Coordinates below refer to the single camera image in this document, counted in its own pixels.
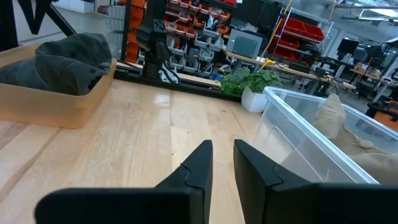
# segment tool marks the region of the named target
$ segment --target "workbench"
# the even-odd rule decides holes
[[[84,128],[0,121],[0,223],[34,223],[36,203],[65,187],[153,187],[205,139],[210,223],[244,223],[233,140],[250,142],[260,120],[239,103],[114,80]]]
[[[253,58],[248,58],[248,57],[245,57],[245,56],[242,56],[242,55],[234,54],[234,53],[228,52],[226,50],[225,46],[222,48],[222,51],[225,53],[225,55],[227,57],[233,57],[233,58],[236,58],[238,60],[242,60],[242,61],[245,61],[245,62],[253,63],[255,65],[261,65],[262,66],[265,63],[265,58],[257,57],[257,59],[253,59]],[[316,80],[316,81],[321,80],[323,82],[328,82],[328,83],[333,82],[333,84],[339,85],[338,82],[336,82],[334,80],[332,81],[331,78],[320,78],[319,79],[316,75],[314,75],[312,73],[305,73],[305,72],[296,71],[296,70],[293,70],[293,69],[289,68],[287,65],[279,65],[279,66],[278,65],[266,65],[266,67],[273,68],[274,70],[277,70],[278,72],[288,73],[289,75],[293,75],[293,76],[300,77],[300,78],[308,78],[308,79]],[[356,89],[355,86],[350,85],[349,83],[346,83],[346,82],[343,82],[342,87],[343,88],[347,88],[347,89],[352,89],[352,90]]]
[[[398,86],[398,83],[387,82],[386,80],[383,80],[380,77],[375,77],[375,76],[370,75],[370,74],[365,74],[364,72],[361,72],[361,71],[358,71],[358,70],[355,70],[355,69],[350,69],[350,71],[353,72],[356,75],[356,78],[354,80],[351,79],[350,83],[353,82],[354,84],[357,84],[357,82],[360,81],[361,77],[366,77],[366,78],[371,78],[373,80],[377,80],[379,83],[383,84],[381,89],[377,92],[376,97],[374,97],[374,99],[372,100],[373,103],[377,102],[380,99],[380,97],[386,91],[387,87],[389,87],[389,86],[390,87],[397,87]]]

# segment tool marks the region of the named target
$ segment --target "orange drawer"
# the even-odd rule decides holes
[[[127,41],[130,43],[137,43],[136,33],[137,33],[137,30],[131,31],[129,33],[129,35],[127,36]]]
[[[119,0],[120,3],[127,3],[126,0]],[[143,8],[145,4],[145,0],[132,0],[131,5]]]
[[[136,63],[137,62],[137,54],[128,53],[125,60],[130,63]]]
[[[130,25],[129,25],[130,28],[137,29],[139,27],[139,24],[141,24],[140,19],[136,18],[130,19]]]
[[[144,9],[135,7],[130,10],[130,18],[139,19],[141,21],[143,16],[144,16]]]
[[[139,46],[136,43],[129,43],[126,46],[126,52],[128,52],[129,54],[138,54],[138,50],[139,50]]]

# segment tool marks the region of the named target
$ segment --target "beige fabric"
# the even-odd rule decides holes
[[[340,99],[331,94],[312,125],[380,184],[398,184],[398,157],[348,131],[343,125],[345,120]]]

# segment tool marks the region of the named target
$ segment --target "ceiling light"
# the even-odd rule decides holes
[[[388,21],[388,18],[382,18],[382,17],[358,17],[358,19],[366,21]]]
[[[372,12],[384,15],[384,16],[389,16],[389,17],[397,17],[398,13],[396,13],[392,9],[369,9]]]

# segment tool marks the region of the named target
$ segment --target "white pot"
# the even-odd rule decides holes
[[[267,97],[262,93],[253,93],[246,87],[242,94],[242,106],[251,113],[262,113],[267,105]]]

